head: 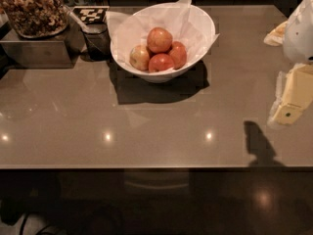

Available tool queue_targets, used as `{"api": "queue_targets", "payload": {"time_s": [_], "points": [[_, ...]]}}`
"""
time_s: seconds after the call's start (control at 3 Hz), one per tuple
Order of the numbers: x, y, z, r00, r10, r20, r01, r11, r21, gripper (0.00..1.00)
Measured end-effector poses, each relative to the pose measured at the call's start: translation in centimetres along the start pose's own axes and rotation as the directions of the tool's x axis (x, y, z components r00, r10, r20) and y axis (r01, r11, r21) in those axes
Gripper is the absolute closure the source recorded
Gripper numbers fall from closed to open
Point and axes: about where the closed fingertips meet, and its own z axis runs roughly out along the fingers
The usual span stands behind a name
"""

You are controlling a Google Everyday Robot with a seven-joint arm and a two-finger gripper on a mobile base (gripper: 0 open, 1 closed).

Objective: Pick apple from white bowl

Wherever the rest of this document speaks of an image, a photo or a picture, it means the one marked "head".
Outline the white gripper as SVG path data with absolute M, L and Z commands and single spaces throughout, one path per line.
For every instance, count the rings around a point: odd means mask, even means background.
M 302 0 L 287 22 L 271 30 L 263 42 L 281 46 L 295 64 L 289 72 L 280 71 L 276 81 L 276 100 L 268 117 L 271 127 L 294 124 L 313 102 L 313 0 Z

